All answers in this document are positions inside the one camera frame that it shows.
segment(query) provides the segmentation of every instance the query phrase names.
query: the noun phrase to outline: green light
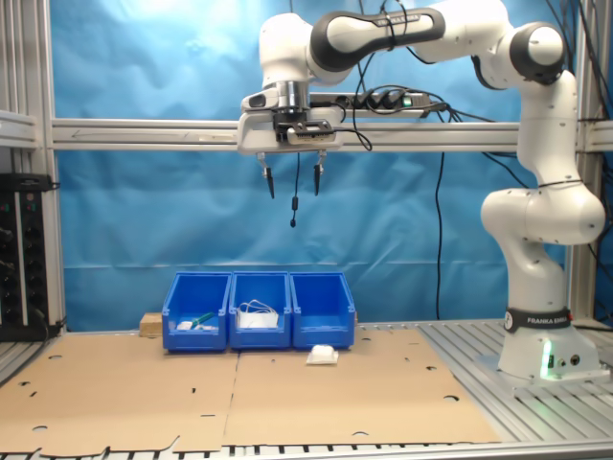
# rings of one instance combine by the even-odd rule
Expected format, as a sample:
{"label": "green light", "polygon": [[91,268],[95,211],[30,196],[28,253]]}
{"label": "green light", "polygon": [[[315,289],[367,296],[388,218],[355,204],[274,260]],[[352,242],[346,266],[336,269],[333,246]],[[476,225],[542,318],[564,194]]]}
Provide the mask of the green light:
{"label": "green light", "polygon": [[543,358],[540,363],[540,377],[542,379],[547,378],[547,373],[549,369],[549,357],[552,354],[552,342],[547,340],[545,345],[543,346]]}

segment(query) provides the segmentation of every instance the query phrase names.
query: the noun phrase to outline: franka emika robot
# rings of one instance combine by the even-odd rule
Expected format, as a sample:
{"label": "franka emika robot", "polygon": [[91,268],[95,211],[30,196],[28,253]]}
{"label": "franka emika robot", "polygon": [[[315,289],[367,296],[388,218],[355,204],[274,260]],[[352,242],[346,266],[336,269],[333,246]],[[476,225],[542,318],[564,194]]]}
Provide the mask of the franka emika robot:
{"label": "franka emika robot", "polygon": [[263,90],[241,103],[238,151],[257,155],[269,185],[266,152],[319,150],[317,170],[326,150],[352,134],[339,132],[346,130],[339,107],[311,107],[308,86],[334,85],[360,59],[400,45],[429,63],[471,56],[481,84],[521,94],[517,157],[538,188],[493,192],[481,210],[509,271],[498,369],[526,384],[605,378],[596,347],[571,324],[563,270],[543,248],[592,242],[605,221],[577,170],[577,85],[562,68],[564,43],[552,25],[514,28],[500,0],[448,0],[376,15],[337,11],[314,26],[294,13],[271,17],[260,33]]}

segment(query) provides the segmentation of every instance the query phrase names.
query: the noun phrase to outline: green object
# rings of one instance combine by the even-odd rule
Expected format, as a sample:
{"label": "green object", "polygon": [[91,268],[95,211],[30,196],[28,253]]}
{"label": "green object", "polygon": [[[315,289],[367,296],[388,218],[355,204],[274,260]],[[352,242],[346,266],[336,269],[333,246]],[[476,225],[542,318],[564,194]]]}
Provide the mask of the green object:
{"label": "green object", "polygon": [[195,318],[194,321],[192,321],[192,329],[195,328],[198,324],[200,323],[204,323],[205,321],[208,321],[209,319],[211,319],[213,316],[215,316],[214,313],[208,312],[208,313],[204,313],[202,316],[200,316],[199,318]]}

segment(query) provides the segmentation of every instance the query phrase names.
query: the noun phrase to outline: control panel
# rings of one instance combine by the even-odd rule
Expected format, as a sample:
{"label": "control panel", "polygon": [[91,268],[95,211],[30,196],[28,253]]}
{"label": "control panel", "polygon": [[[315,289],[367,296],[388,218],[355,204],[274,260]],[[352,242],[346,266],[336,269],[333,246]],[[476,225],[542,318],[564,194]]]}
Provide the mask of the control panel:
{"label": "control panel", "polygon": [[46,176],[0,174],[0,342],[58,335],[50,324],[43,194]]}
{"label": "control panel", "polygon": [[399,117],[423,118],[431,112],[444,111],[443,103],[432,102],[430,96],[424,93],[389,90],[381,93],[310,93],[311,107],[327,107],[331,105],[343,107],[346,118]]}
{"label": "control panel", "polygon": [[0,193],[0,328],[23,324],[15,193]]}

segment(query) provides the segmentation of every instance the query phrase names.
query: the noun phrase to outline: wooden block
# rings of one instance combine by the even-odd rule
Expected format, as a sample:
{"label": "wooden block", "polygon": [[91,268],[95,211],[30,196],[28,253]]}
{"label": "wooden block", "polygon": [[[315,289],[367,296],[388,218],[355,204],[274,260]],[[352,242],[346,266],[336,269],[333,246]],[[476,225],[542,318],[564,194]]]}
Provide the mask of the wooden block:
{"label": "wooden block", "polygon": [[159,337],[162,335],[162,313],[145,313],[141,319],[140,337]]}

